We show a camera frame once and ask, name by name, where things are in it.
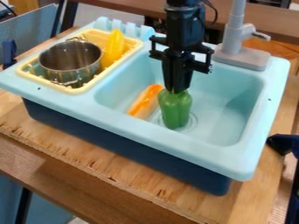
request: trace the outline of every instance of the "yellow tray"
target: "yellow tray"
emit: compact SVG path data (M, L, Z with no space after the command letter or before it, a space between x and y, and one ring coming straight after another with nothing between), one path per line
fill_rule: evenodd
M83 32L80 32L73 37L82 37L93 44L96 44L101 49L104 49L106 42L108 40L108 36L110 32L88 29ZM17 67L17 74L30 79L32 81L39 82L44 84L50 88L56 88L60 91L68 93L70 95L78 95L85 93L88 89L93 87L96 83L104 79L107 75L109 75L114 69L116 69L122 62L124 62L127 58L132 56L138 50L143 47L143 42L139 39L128 38L125 37L125 51L124 54L115 61L111 66L104 68L100 73L96 74L93 79L89 82L84 83L83 87L72 88L72 87L64 87L58 84L54 84L45 78L45 70L38 63L38 55L32 59L27 60L25 63L21 64Z

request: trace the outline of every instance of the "stainless steel pot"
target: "stainless steel pot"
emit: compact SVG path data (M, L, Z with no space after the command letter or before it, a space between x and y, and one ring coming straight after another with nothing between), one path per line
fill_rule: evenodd
M38 62L49 81L80 88L100 71L101 49L78 38L71 40L42 52Z

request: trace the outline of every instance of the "gray faucet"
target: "gray faucet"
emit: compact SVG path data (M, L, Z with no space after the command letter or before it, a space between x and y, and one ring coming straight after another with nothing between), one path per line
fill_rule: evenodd
M242 47L242 43L254 37L265 41L270 41L271 38L257 32L253 24L243 24L245 6L246 0L233 0L223 43L216 47L212 59L237 67L262 71L266 69L271 54Z

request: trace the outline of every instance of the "green bell pepper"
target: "green bell pepper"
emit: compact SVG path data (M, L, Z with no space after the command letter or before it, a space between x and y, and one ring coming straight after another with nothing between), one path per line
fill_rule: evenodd
M158 95L163 122L171 130L184 127L189 120L192 97L188 91L173 94L167 89L160 91Z

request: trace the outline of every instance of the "yellow object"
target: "yellow object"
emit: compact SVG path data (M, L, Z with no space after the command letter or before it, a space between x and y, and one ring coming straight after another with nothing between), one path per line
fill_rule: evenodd
M147 119L158 106L157 95L163 89L160 85L150 85L144 89L128 110L128 114L140 119Z
M99 46L101 49L104 49L107 45L108 38L111 32L101 31L96 29L86 29L82 32L79 32L69 38L79 37L84 38L87 41ZM64 87L54 83L51 83L49 80L40 74L40 69L38 70L38 55L30 57L24 63L17 67L17 74L25 77L26 79L30 79L32 81L36 81L40 84L48 86L50 88L58 89L62 92L65 92L70 95L79 95L85 93L88 89L93 87L96 83L104 79L107 75L113 72L121 63L127 60L134 53L138 52L143 48L143 42L139 39L124 37L123 44L123 52L122 56L115 61L111 66L107 67L105 70L96 74L93 79L91 79L88 83L84 84L83 87L72 88L72 87Z
M111 66L118 60L124 51L124 37L120 30L112 31L101 57L101 69Z

